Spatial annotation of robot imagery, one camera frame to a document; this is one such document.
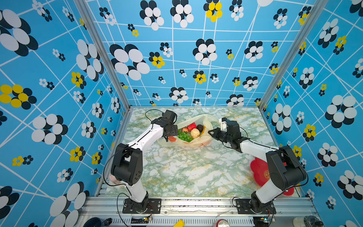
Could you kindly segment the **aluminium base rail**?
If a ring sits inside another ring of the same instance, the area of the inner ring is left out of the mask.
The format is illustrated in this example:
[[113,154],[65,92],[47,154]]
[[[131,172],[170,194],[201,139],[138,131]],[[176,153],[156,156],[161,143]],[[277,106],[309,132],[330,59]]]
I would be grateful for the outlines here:
[[225,219],[232,227],[291,227],[295,218],[314,216],[320,218],[310,198],[277,198],[273,202],[272,212],[265,214],[240,214],[238,200],[232,198],[203,198],[203,197],[164,197],[161,204],[155,206],[159,213],[152,214],[152,220],[143,223],[133,223],[133,220],[149,216],[142,214],[125,214],[122,206],[124,198],[91,197],[76,224],[84,226],[86,221],[97,217],[111,218],[112,227],[173,227],[182,220],[187,227],[211,227],[220,219]]

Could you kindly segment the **red flower-shaped plate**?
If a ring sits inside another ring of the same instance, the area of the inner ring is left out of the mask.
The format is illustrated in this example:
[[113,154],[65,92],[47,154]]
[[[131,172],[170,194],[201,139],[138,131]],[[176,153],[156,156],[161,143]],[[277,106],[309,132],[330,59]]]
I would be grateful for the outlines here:
[[255,158],[251,162],[250,168],[253,172],[253,178],[254,178],[255,182],[259,186],[263,186],[270,179],[267,162],[265,162],[259,158]]

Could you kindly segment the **red fruit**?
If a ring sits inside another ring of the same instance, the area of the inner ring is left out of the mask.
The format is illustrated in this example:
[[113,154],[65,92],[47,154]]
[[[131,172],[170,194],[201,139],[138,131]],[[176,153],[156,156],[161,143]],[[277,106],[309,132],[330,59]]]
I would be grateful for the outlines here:
[[189,131],[192,131],[193,129],[196,129],[197,128],[197,125],[195,123],[192,123],[192,124],[189,124],[187,126],[187,128],[188,128]]

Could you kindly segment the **beige round fruit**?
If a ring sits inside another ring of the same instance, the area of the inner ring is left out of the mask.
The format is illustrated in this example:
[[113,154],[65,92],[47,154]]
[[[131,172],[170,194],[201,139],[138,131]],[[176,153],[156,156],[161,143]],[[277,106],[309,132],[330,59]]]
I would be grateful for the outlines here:
[[200,136],[200,131],[199,131],[197,128],[192,129],[192,130],[190,131],[190,133],[191,133],[191,137],[192,137],[193,139],[195,139],[195,138],[197,138],[197,137],[199,137],[199,136]]

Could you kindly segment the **aluminium corner post right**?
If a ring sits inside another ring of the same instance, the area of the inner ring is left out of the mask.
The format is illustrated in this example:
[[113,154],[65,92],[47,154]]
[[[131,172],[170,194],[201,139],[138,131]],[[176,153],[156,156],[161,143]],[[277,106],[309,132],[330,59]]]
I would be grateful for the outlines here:
[[311,32],[312,28],[314,27],[316,21],[318,20],[319,16],[321,15],[322,11],[324,10],[324,8],[328,2],[329,2],[328,0],[318,0],[313,5],[309,18],[306,20],[304,25],[302,25],[302,28],[300,29],[300,31],[297,34],[295,40],[293,41],[291,47],[289,48],[286,56],[284,57],[284,59],[282,61],[282,65],[279,67],[279,70],[278,70],[276,76],[274,76],[273,80],[271,81],[270,85],[268,86],[267,91],[265,92],[265,94],[261,100],[261,103],[259,105],[260,111],[263,111],[263,108],[265,107],[267,102],[271,99],[277,84],[282,79],[282,77],[285,74],[285,72],[287,71],[288,67],[291,65],[301,44],[305,41],[305,39]]

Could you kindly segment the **metal can top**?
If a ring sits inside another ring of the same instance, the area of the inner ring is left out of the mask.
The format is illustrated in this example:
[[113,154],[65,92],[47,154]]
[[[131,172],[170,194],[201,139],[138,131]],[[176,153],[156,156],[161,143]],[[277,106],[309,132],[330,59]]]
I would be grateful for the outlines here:
[[216,220],[212,227],[231,227],[230,223],[225,219],[218,219]]

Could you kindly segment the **aluminium corner post left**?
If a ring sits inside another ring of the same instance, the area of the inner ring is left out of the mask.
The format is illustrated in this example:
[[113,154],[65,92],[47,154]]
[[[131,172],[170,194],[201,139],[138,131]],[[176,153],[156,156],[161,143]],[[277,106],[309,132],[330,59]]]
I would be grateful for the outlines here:
[[96,28],[96,24],[92,19],[91,11],[88,9],[86,1],[81,0],[75,0],[75,5],[77,7],[77,10],[79,11],[82,19],[85,21],[86,26],[88,27],[88,32],[90,34],[90,37],[92,41],[94,42],[94,45],[97,48],[97,51],[99,52],[100,58],[103,61],[103,64],[105,68],[107,69],[107,72],[110,76],[111,82],[113,83],[115,90],[117,91],[122,104],[124,105],[125,112],[128,113],[130,110],[130,104],[127,100],[127,97],[123,91],[123,88],[121,87],[121,83],[116,75],[116,71],[112,66],[111,60],[108,57],[106,48],[101,40],[101,37],[98,33],[98,30]]

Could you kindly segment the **yellow tag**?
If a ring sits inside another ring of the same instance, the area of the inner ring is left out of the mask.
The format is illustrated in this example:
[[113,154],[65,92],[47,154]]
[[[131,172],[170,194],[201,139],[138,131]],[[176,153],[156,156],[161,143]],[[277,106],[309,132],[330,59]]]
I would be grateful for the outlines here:
[[173,227],[184,227],[185,223],[183,220],[179,220]]

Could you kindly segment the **green grape bunch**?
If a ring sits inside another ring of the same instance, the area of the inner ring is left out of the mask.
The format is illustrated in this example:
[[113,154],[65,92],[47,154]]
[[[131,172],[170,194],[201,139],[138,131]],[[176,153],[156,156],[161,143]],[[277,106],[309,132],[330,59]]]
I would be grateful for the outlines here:
[[194,139],[190,131],[180,131],[177,137],[184,142],[191,142]]

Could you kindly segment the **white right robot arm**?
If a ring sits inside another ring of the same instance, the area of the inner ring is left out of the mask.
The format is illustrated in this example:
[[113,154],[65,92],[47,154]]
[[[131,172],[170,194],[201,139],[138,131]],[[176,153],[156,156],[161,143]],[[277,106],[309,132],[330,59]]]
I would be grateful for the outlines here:
[[229,143],[231,149],[267,163],[270,179],[251,194],[250,205],[254,213],[262,213],[284,191],[308,179],[307,172],[289,146],[278,148],[259,144],[240,133],[229,133],[220,128],[210,130],[209,135],[222,143]]

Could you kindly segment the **aluminium corner post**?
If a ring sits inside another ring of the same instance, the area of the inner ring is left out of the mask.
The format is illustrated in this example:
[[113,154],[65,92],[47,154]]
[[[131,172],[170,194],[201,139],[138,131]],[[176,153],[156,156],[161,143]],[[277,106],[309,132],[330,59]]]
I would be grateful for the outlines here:
[[130,104],[127,100],[127,97],[123,91],[123,88],[121,87],[121,83],[116,75],[116,71],[112,66],[111,60],[108,57],[106,48],[101,40],[101,37],[98,33],[98,30],[96,28],[96,24],[92,19],[91,11],[88,9],[86,1],[81,0],[75,0],[75,5],[77,7],[77,10],[79,11],[82,19],[85,21],[86,26],[88,27],[88,32],[90,34],[90,37],[92,41],[94,42],[94,45],[97,48],[97,51],[99,52],[100,58],[103,61],[103,64],[105,68],[107,69],[107,72],[110,76],[111,82],[113,83],[115,90],[117,91],[122,104],[124,105],[125,112],[128,113],[130,110]]
[[277,84],[282,79],[282,77],[285,74],[285,72],[287,71],[288,67],[291,65],[301,44],[305,41],[305,39],[311,32],[312,28],[314,27],[316,21],[318,20],[319,16],[321,15],[322,11],[324,10],[324,8],[328,2],[329,2],[328,0],[318,0],[313,5],[309,18],[306,20],[304,25],[302,25],[302,28],[300,29],[300,31],[297,34],[295,40],[293,41],[291,47],[289,48],[286,56],[284,57],[284,59],[282,61],[282,65],[279,67],[279,70],[278,70],[276,76],[274,76],[273,80],[271,81],[270,85],[268,86],[267,91],[265,92],[265,94],[261,100],[261,103],[259,105],[260,111],[263,111],[263,108],[265,107],[267,102],[271,99]]

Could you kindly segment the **translucent printed plastic bag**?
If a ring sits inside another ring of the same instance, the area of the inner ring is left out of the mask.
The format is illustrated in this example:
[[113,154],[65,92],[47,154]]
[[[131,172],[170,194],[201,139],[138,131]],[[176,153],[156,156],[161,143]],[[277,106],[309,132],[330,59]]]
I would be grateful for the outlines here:
[[162,147],[188,147],[188,148],[195,148],[201,147],[210,144],[211,140],[213,139],[209,134],[208,131],[213,129],[212,123],[218,123],[218,120],[210,114],[201,114],[196,117],[190,118],[184,122],[180,122],[177,124],[178,132],[182,131],[183,128],[187,128],[189,124],[195,123],[196,125],[203,125],[204,131],[200,133],[200,136],[193,139],[191,142],[184,142],[179,139],[177,136],[169,137],[168,141],[161,138],[157,142]]

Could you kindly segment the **dark purple fruit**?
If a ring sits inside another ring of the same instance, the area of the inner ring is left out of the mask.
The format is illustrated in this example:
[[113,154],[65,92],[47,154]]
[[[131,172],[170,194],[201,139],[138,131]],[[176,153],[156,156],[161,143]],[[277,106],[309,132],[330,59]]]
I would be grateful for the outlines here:
[[200,133],[202,133],[204,131],[204,126],[199,124],[197,125],[197,129],[199,130]]

